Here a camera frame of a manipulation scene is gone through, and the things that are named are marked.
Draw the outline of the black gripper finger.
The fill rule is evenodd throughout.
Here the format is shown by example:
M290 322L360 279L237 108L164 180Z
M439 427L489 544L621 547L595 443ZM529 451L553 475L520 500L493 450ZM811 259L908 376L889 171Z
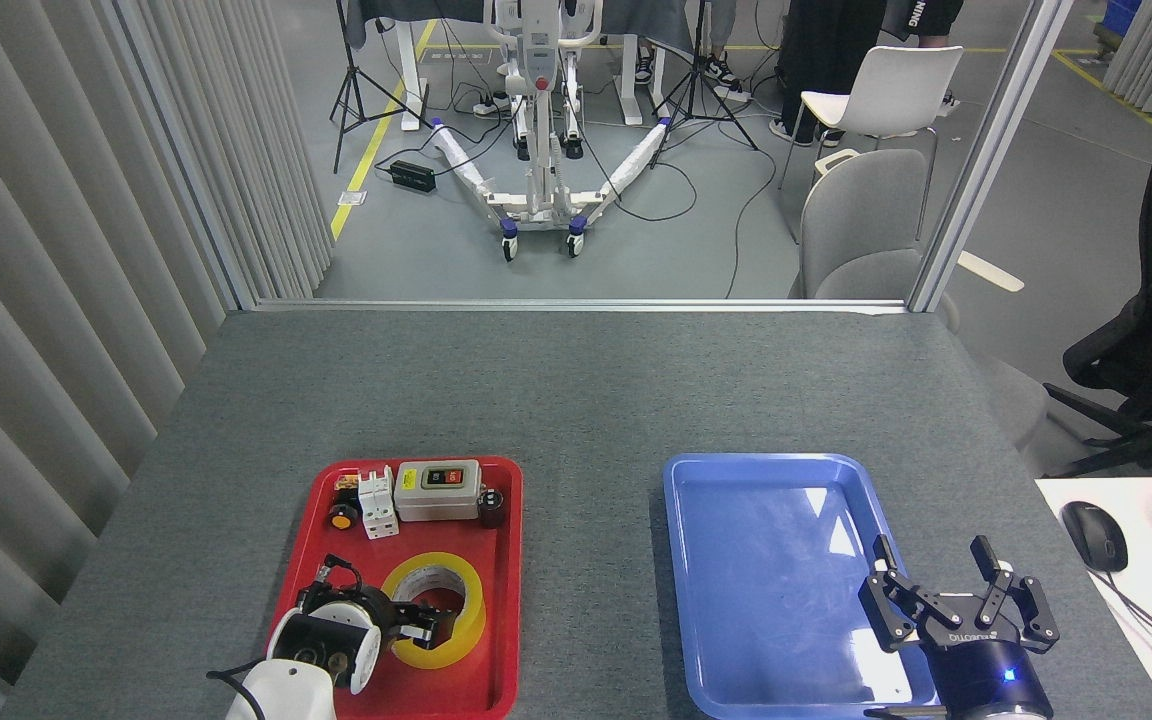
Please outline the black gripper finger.
M396 605L394 638L416 646L444 646L454 632L461 611L438 609L431 605Z
M975 611L973 623L982 630L991 629L1000 617L1005 600L1018 607L1023 626L1007 635L1020 647L1030 652L1047 653L1060 641L1060 629L1053 619L1043 584L1036 577L1021 577L1009 562L998 559L986 536L975 536L972 556L982 579L988 582L986 596Z
M916 643L916 629L927 619L947 626L945 602L899 570L890 538L877 536L873 551L873 571L861 584L858 598L879 647L895 653L905 644Z

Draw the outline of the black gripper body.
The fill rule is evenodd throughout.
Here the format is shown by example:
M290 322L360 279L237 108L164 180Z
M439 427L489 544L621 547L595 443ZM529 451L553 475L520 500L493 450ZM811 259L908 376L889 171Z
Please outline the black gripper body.
M940 700L950 714L1049 714L1041 680L1025 647L1011 632L1020 626L1005 616L982 630L973 617L982 597L967 593L937 594L947 606L947 617L960 626L941 626L927 619L922 626L922 650Z
M298 593L298 611L332 624L332 632L343 632L339 626L353 626L353 635L366 629L378 651L389 650L401 624L394 602L372 585L306 585Z

